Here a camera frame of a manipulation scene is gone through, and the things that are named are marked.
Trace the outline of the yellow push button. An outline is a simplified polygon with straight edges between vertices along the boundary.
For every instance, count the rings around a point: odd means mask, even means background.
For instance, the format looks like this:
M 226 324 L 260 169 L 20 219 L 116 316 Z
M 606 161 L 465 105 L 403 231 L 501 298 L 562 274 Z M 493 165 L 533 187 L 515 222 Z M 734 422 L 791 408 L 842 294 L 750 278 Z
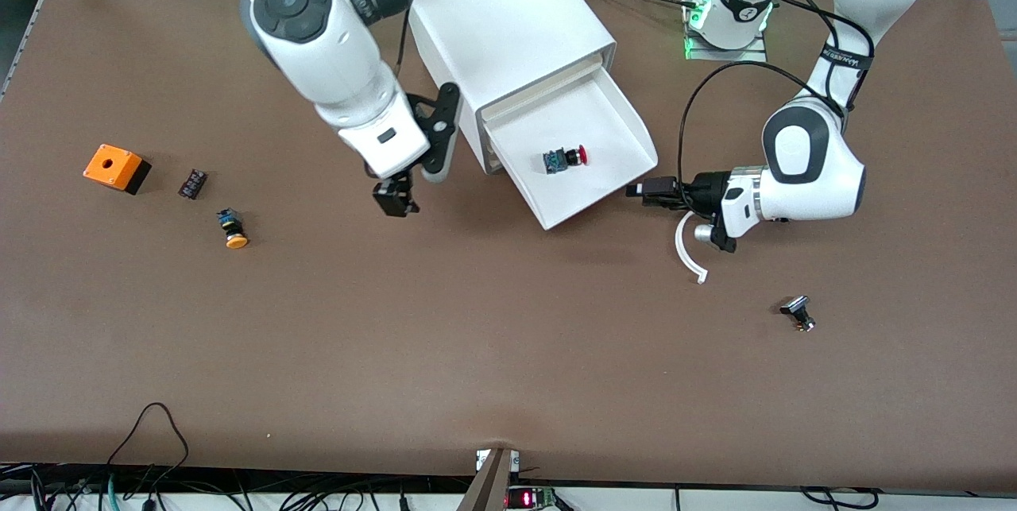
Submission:
M 222 232 L 226 236 L 226 247 L 236 250 L 236 248 L 247 246 L 249 239 L 244 232 L 239 214 L 232 207 L 226 207 L 226 209 L 218 211 L 217 219 L 219 228 L 222 229 Z

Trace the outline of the white pull-out drawer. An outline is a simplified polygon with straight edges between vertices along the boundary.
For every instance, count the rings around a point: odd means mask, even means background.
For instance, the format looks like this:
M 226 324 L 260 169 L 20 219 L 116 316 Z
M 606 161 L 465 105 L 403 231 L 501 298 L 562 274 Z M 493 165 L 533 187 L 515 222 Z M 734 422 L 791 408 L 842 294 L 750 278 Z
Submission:
M 536 106 L 483 125 L 494 156 L 545 230 L 658 164 L 648 128 L 604 67 Z M 587 149 L 587 165 L 545 173 L 544 153 L 579 145 Z

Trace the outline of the orange button box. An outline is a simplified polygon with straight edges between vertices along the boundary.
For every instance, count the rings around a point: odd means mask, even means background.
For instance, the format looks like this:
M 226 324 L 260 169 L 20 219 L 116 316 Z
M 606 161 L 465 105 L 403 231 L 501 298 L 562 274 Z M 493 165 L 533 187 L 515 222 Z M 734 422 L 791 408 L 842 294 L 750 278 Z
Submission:
M 105 188 L 125 192 L 127 195 L 137 195 L 143 182 L 148 178 L 149 170 L 152 170 L 149 161 L 137 153 L 101 144 L 81 174 L 87 180 L 99 183 Z

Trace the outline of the device with red display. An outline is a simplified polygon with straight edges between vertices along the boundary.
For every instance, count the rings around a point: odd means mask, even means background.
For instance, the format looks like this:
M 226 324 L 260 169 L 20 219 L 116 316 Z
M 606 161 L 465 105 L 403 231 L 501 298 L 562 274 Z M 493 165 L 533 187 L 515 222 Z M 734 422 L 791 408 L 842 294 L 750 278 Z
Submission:
M 559 497 L 552 488 L 513 486 L 506 490 L 505 511 L 544 511 L 557 509 Z

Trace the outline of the white closed drawer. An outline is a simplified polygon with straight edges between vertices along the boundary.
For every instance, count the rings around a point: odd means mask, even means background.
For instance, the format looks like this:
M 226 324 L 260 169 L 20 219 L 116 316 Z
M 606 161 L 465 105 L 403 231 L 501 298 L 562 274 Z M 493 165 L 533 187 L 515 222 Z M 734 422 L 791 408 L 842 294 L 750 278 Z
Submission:
M 498 99 L 489 106 L 484 106 L 479 115 L 484 123 L 493 123 L 498 118 L 524 111 L 530 106 L 536 106 L 542 99 L 549 99 L 556 91 L 574 83 L 583 76 L 596 72 L 604 66 L 604 59 L 599 52 L 582 58 L 574 64 L 549 74 L 544 79 L 534 81 L 522 90 L 515 91 L 508 97 Z

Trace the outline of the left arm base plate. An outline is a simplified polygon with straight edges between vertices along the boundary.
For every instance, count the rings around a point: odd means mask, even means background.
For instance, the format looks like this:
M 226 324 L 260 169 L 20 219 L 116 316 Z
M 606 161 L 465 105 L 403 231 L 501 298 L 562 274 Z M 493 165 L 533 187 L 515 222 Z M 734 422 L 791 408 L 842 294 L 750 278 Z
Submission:
M 764 30 L 772 0 L 682 0 L 684 57 L 689 60 L 756 61 L 767 59 Z

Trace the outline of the white curved plastic clip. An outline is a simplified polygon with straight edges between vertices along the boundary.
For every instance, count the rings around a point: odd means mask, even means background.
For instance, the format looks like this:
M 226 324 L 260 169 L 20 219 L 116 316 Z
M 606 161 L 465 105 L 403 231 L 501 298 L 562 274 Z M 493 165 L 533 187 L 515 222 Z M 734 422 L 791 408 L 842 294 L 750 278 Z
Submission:
M 694 213 L 687 211 L 686 214 L 684 214 L 682 218 L 679 220 L 675 228 L 675 236 L 673 236 L 673 242 L 675 243 L 675 250 L 677 256 L 679 256 L 679 260 L 682 262 L 684 267 L 686 267 L 689 271 L 693 273 L 694 278 L 696 278 L 696 283 L 698 285 L 702 285 L 708 279 L 709 271 L 708 269 L 702 268 L 689 254 L 686 243 L 684 243 L 684 229 L 686 229 L 687 222 L 690 221 L 691 217 L 693 217 L 693 215 Z

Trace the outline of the white drawer cabinet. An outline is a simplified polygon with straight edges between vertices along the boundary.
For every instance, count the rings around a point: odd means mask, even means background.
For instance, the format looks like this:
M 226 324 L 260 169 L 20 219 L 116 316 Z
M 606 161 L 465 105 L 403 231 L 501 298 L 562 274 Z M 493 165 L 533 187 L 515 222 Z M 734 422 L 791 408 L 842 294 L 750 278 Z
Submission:
M 413 0 L 418 54 L 462 98 L 457 123 L 483 172 L 502 170 L 484 111 L 578 66 L 610 68 L 615 40 L 586 0 Z

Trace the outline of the black-capped switch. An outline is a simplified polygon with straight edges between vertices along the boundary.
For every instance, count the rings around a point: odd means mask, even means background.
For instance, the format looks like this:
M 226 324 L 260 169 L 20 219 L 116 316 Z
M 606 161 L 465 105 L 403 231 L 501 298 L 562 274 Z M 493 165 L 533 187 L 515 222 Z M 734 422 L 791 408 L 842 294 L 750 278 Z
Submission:
M 793 319 L 799 332 L 810 332 L 816 327 L 816 320 L 807 313 L 809 302 L 807 295 L 799 295 L 780 305 L 779 313 Z

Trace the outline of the red push button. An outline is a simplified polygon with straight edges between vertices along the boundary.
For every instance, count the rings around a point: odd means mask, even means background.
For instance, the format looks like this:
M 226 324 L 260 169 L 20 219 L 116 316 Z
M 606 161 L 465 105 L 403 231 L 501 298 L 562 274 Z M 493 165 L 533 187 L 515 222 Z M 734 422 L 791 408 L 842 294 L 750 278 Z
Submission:
M 579 145 L 578 148 L 574 149 L 559 148 L 548 150 L 547 153 L 543 154 L 542 160 L 545 173 L 555 175 L 569 170 L 571 167 L 587 165 L 589 163 L 589 156 L 585 146 Z

